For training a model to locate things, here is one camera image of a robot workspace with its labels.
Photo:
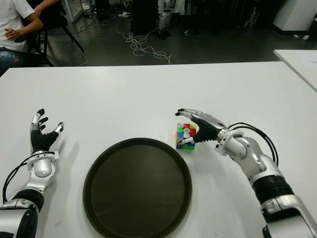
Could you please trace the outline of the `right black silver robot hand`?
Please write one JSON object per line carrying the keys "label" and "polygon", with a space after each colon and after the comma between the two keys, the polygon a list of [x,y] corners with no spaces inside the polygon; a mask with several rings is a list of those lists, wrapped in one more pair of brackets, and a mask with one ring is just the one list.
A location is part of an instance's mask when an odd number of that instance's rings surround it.
{"label": "right black silver robot hand", "polygon": [[227,126],[220,120],[195,109],[178,109],[175,115],[187,117],[199,127],[196,135],[183,139],[177,146],[215,141],[222,130],[227,130]]}

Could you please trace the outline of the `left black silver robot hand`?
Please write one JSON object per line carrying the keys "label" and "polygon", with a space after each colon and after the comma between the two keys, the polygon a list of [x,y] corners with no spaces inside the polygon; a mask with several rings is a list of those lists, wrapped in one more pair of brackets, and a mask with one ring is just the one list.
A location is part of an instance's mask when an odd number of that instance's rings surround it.
{"label": "left black silver robot hand", "polygon": [[50,147],[55,143],[59,135],[64,130],[64,122],[60,122],[57,127],[49,132],[43,133],[46,125],[45,122],[48,121],[48,117],[42,118],[45,114],[45,109],[39,109],[31,122],[30,125],[30,143],[32,154],[39,151],[49,151]]}

